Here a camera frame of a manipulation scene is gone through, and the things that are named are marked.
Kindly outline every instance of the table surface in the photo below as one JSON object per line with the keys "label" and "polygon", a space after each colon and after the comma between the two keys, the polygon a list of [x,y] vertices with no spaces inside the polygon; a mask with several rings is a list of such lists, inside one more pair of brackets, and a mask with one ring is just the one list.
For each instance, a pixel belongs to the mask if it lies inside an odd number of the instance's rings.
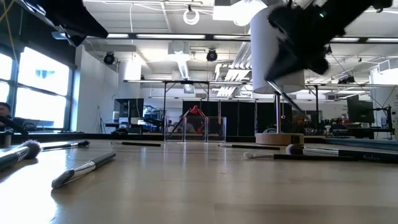
{"label": "table surface", "polygon": [[[245,160],[218,143],[109,145],[42,152],[0,172],[0,223],[396,223],[397,166]],[[309,144],[321,147],[350,148]],[[64,187],[66,169],[115,160]]]}

